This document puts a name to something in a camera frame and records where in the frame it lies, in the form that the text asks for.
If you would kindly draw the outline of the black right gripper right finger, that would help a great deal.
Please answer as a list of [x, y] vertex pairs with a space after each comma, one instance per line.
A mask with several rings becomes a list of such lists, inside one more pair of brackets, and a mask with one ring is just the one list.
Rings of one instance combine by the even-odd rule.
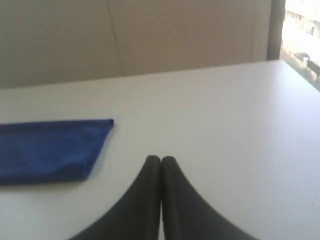
[[188, 181], [177, 160], [161, 163], [162, 222], [166, 240], [251, 240], [215, 211]]

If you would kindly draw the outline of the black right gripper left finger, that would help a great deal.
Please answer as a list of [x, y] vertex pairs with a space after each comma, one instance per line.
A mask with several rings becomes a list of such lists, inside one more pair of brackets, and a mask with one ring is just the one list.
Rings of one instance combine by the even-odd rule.
[[124, 195], [73, 240], [157, 240], [161, 214], [161, 160], [149, 155]]

